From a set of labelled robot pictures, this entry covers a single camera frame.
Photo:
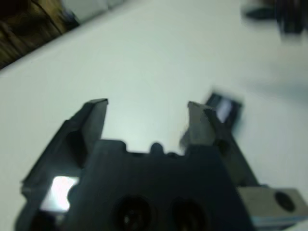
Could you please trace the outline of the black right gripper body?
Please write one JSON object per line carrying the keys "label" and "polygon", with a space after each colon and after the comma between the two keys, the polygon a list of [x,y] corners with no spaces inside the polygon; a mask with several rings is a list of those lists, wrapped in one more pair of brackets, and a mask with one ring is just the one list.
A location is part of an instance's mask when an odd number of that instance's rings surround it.
{"label": "black right gripper body", "polygon": [[282,34],[301,35],[308,31],[307,0],[277,0],[275,9]]}

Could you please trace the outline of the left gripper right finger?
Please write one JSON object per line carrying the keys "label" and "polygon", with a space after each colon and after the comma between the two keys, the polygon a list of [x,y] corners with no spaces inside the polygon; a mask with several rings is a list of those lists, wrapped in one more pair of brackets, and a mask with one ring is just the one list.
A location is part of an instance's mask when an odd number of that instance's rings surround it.
{"label": "left gripper right finger", "polygon": [[189,102],[188,110],[187,145],[215,147],[236,186],[258,186],[258,180],[231,131],[219,121],[216,111],[196,102]]}

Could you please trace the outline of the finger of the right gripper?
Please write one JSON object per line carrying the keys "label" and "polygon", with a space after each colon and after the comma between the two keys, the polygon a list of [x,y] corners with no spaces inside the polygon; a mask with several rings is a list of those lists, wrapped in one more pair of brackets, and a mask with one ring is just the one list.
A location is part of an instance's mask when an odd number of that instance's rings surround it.
{"label": "finger of the right gripper", "polygon": [[257,7],[245,10],[244,16],[252,20],[275,20],[276,10],[270,7]]}

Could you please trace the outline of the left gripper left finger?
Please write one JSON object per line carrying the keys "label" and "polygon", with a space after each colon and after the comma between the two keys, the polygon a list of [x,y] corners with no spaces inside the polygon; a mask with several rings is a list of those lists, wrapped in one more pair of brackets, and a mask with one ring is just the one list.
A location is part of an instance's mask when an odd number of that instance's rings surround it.
{"label": "left gripper left finger", "polygon": [[28,204],[70,206],[69,192],[101,138],[107,106],[107,99],[91,100],[60,126],[23,180],[21,193]]}

